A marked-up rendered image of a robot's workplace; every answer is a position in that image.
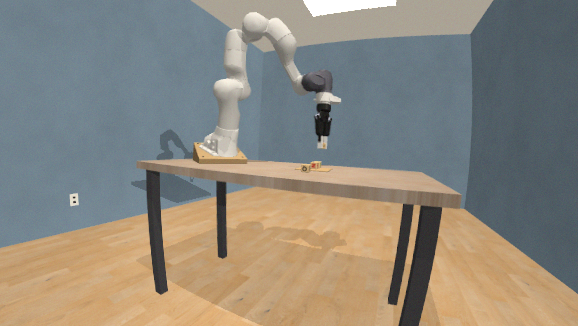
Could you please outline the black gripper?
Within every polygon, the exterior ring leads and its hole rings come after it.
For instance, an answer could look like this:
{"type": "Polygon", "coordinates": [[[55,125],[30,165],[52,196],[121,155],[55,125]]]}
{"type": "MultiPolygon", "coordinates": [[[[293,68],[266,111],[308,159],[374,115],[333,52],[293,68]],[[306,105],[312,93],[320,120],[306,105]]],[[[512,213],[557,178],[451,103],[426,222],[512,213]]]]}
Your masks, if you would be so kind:
{"type": "Polygon", "coordinates": [[[332,118],[329,117],[329,112],[331,111],[331,105],[327,104],[327,103],[317,104],[317,111],[318,111],[317,115],[314,115],[315,132],[318,136],[317,148],[322,148],[323,143],[326,143],[326,149],[327,149],[327,136],[330,135],[330,128],[331,128],[331,122],[332,122],[332,118]],[[321,129],[320,129],[320,120],[321,120],[321,129]],[[323,130],[323,127],[324,127],[324,130],[323,130]]]}

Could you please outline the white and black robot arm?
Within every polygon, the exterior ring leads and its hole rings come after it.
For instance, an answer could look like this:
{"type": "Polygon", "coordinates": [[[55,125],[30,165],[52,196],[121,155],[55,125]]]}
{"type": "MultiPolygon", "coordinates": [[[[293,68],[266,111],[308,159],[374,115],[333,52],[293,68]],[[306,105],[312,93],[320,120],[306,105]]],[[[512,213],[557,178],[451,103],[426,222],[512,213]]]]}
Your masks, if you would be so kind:
{"type": "Polygon", "coordinates": [[[306,95],[314,91],[316,92],[314,101],[317,104],[341,103],[340,98],[332,95],[333,79],[330,71],[321,69],[316,73],[309,72],[303,77],[300,75],[293,61],[296,40],[279,18],[268,20],[253,12],[245,16],[242,24],[243,28],[233,29],[227,33],[223,64],[227,79],[217,81],[213,87],[213,94],[219,107],[218,126],[214,133],[205,137],[204,144],[201,143],[199,146],[212,156],[238,155],[240,113],[237,102],[248,98],[251,93],[246,74],[246,46],[259,38],[262,39],[262,36],[267,37],[273,44],[295,93],[306,95]]]}

